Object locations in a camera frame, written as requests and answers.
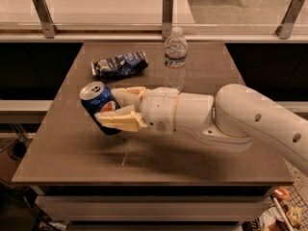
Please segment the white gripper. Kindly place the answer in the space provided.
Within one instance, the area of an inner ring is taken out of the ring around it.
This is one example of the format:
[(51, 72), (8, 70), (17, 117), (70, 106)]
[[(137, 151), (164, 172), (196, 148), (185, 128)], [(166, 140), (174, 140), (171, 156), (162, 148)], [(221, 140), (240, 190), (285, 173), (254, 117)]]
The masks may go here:
[(111, 89), (111, 93), (121, 108), (96, 113), (94, 117), (102, 126), (127, 132), (148, 127), (155, 133), (173, 133), (178, 89), (159, 87), (149, 91), (146, 87), (132, 87)]

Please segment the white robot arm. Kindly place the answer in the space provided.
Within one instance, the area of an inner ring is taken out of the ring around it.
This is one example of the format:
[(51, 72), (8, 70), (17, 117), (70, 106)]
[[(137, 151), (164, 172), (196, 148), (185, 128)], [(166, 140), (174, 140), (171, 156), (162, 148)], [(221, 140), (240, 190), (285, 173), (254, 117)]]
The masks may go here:
[(132, 87), (113, 89), (112, 95), (119, 108), (107, 106), (94, 115), (104, 127), (185, 133), (208, 146), (237, 152), (258, 140), (308, 174), (308, 120), (256, 90), (229, 84), (212, 96)]

